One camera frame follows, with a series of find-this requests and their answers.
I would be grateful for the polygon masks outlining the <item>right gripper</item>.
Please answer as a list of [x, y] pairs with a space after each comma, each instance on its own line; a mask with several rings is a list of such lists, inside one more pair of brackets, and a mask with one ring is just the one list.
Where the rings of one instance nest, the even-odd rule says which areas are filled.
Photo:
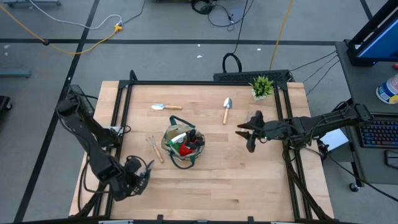
[[261, 111], [256, 111], [249, 121], [239, 124], [237, 127], [252, 130], [252, 133], [249, 131], [236, 131], [236, 134], [248, 140], [246, 148], [249, 152], [254, 152], [256, 140], [284, 140], [291, 135], [291, 127], [287, 123], [281, 121], [265, 123]]

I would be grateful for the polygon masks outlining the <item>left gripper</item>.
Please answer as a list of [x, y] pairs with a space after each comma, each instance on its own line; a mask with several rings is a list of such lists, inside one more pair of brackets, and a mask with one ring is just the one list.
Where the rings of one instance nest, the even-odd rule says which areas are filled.
[[140, 157], [127, 157], [121, 174], [110, 181], [110, 192], [115, 201], [141, 195], [149, 182], [155, 160], [146, 163]]

